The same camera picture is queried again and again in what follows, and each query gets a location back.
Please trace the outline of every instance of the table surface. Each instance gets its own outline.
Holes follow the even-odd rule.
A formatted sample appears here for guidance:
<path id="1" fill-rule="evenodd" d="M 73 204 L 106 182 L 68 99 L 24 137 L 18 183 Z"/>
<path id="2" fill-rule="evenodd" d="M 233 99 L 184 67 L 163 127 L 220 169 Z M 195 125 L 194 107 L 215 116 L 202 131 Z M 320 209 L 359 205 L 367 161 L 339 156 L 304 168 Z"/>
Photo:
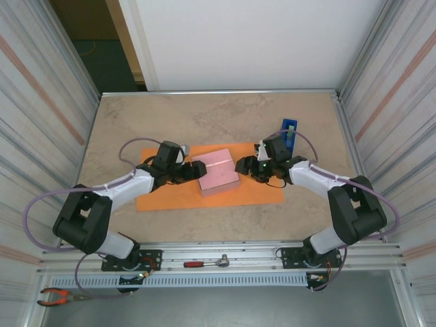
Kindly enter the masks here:
<path id="1" fill-rule="evenodd" d="M 354 175 L 329 93 L 132 93 L 102 97 L 80 182 L 98 185 L 128 173 L 117 155 L 132 138 L 190 145 L 254 143 L 277 131 L 284 118 L 298 121 L 298 131 L 317 149 L 320 167 Z M 141 149 L 155 146 L 139 141 L 124 156 L 139 163 Z M 294 155 L 313 158 L 298 136 Z M 282 204 L 140 213 L 132 200 L 113 212 L 110 228 L 138 242 L 185 242 L 301 240 L 331 225 L 325 199 L 295 185 L 283 192 Z"/>

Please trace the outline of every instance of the gray floor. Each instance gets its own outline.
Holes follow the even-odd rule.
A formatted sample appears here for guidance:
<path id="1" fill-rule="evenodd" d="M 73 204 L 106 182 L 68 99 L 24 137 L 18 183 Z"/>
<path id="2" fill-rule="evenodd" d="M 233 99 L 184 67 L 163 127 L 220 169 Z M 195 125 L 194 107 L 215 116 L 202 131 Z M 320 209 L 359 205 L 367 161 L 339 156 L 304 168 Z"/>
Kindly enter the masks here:
<path id="1" fill-rule="evenodd" d="M 397 327 L 404 322 L 389 272 L 343 272 L 321 294 L 303 287 L 142 289 L 133 297 L 48 309 L 42 326 Z"/>

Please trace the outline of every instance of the white panel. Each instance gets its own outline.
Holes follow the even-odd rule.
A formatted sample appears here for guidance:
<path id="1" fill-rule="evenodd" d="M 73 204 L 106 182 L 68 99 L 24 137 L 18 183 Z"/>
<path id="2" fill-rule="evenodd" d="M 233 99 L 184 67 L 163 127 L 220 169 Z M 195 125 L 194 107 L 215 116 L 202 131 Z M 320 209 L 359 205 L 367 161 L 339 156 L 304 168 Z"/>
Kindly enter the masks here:
<path id="1" fill-rule="evenodd" d="M 385 0 L 121 0 L 149 90 L 337 88 Z"/>

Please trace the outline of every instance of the blue object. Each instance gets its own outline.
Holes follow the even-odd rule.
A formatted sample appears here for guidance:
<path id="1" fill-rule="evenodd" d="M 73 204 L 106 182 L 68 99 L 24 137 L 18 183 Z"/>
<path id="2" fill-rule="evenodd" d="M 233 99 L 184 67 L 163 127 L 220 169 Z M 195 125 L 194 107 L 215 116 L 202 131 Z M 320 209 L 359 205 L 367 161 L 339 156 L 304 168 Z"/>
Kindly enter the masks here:
<path id="1" fill-rule="evenodd" d="M 284 119 L 283 123 L 281 124 L 281 129 L 293 129 L 294 131 L 297 130 L 297 121 L 294 121 L 292 119 Z M 281 133 L 283 140 L 286 143 L 286 148 L 290 151 L 292 155 L 292 151 L 294 151 L 294 143 L 295 143 L 295 133 Z"/>

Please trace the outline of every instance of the wall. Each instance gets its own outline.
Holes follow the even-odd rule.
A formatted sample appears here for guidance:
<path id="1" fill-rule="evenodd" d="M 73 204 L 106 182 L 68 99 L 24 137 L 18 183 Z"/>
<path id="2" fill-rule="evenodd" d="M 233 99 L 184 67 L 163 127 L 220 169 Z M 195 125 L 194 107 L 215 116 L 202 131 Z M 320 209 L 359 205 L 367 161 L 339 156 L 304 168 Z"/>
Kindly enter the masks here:
<path id="1" fill-rule="evenodd" d="M 342 94 L 364 169 L 400 211 L 392 239 L 436 324 L 436 2 L 399 2 Z"/>
<path id="2" fill-rule="evenodd" d="M 99 103 L 51 8 L 41 1 L 0 3 L 0 326 L 16 326 L 41 251 L 27 240 L 21 212 L 35 196 L 71 187 Z M 43 243 L 63 198 L 40 201 L 29 225 Z"/>
<path id="3" fill-rule="evenodd" d="M 336 88 L 385 0 L 120 0 L 150 91 Z"/>

